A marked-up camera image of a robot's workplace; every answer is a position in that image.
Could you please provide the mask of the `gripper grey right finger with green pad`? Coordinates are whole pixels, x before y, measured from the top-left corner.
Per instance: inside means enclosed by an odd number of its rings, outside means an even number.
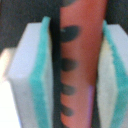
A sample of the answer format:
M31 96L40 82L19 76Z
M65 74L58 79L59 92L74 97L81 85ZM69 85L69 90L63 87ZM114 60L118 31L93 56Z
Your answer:
M119 24L103 25L97 105L101 128L128 128L128 35Z

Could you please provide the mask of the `gripper grey left finger with green pad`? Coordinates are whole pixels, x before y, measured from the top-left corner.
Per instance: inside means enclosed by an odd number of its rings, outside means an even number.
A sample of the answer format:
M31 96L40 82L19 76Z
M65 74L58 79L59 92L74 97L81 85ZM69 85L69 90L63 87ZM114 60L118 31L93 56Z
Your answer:
M0 55L0 128L53 128L50 18L28 23Z

